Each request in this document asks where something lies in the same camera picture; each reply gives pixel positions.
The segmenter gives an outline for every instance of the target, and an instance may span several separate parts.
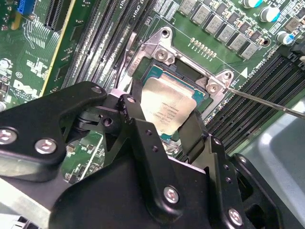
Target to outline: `blue connector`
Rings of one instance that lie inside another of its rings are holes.
[[[31,14],[34,9],[35,0],[20,0],[17,11],[22,15]]]

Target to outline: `metal screw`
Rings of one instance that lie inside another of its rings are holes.
[[[35,149],[40,154],[51,154],[56,150],[56,143],[53,140],[41,139],[35,144]]]
[[[246,158],[244,158],[243,156],[239,156],[239,159],[240,159],[243,163],[247,163]]]
[[[172,187],[165,187],[164,192],[163,192],[165,198],[167,199],[168,202],[175,204],[179,201],[179,195],[175,189]]]
[[[221,142],[220,142],[217,138],[214,138],[214,141],[215,141],[217,144],[221,145]]]
[[[17,134],[9,129],[0,129],[0,145],[13,143],[17,139]]]
[[[242,217],[240,216],[238,211],[236,211],[235,209],[233,209],[233,208],[229,209],[229,216],[230,216],[232,223],[234,223],[235,225],[241,226],[243,224]]]
[[[131,102],[131,103],[135,103],[135,99],[132,98],[132,97],[127,97],[127,100],[128,100],[129,102]]]
[[[102,90],[99,87],[93,87],[91,88],[95,93],[101,94]]]

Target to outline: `electrolytic capacitor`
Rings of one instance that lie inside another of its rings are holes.
[[[261,10],[259,18],[262,22],[275,22],[280,15],[281,12],[279,8],[267,6]]]
[[[243,0],[243,6],[245,8],[255,8],[262,4],[263,0]]]
[[[293,34],[287,33],[285,31],[280,31],[276,35],[276,40],[284,45],[290,45],[294,42],[295,37]]]

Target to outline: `metal rod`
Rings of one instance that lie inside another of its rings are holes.
[[[212,80],[214,80],[217,84],[219,84],[220,86],[222,86],[223,89],[229,91],[229,92],[232,92],[236,95],[239,95],[241,97],[244,97],[246,99],[251,99],[253,101],[256,101],[258,103],[261,103],[263,105],[266,105],[266,106],[269,106],[273,109],[276,109],[278,111],[283,111],[287,114],[290,114],[290,115],[293,115],[295,117],[298,117],[298,118],[302,118],[302,119],[305,119],[305,114],[301,113],[301,112],[298,112],[298,111],[295,111],[295,110],[292,110],[290,108],[287,108],[287,107],[284,107],[284,106],[281,106],[281,105],[278,105],[278,104],[275,104],[275,103],[272,103],[270,101],[267,101],[265,99],[261,99],[261,98],[258,98],[256,96],[253,96],[253,95],[250,95],[250,94],[247,94],[247,93],[244,93],[244,92],[240,92],[238,90],[235,90],[233,88],[230,88],[230,87],[227,87],[225,86],[221,81],[219,81],[218,79],[216,79],[214,76],[209,76],[209,78],[211,78]]]

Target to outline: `motherboard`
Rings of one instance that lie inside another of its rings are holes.
[[[177,129],[194,109],[233,153],[282,113],[208,76],[292,106],[305,95],[304,34],[303,0],[0,0],[0,112],[82,81],[129,92],[137,79],[168,155],[186,160]],[[69,144],[64,179],[104,156],[101,133]]]

